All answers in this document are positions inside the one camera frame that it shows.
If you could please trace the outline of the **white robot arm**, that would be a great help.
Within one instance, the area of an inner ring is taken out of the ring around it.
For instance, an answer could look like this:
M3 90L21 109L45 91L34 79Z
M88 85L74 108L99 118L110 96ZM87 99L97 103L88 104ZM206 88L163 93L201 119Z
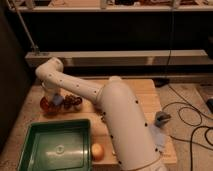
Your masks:
M167 171L139 99L120 77L112 76L101 85L69 76L55 57L38 66L35 73L48 93L63 88L101 109L122 171Z

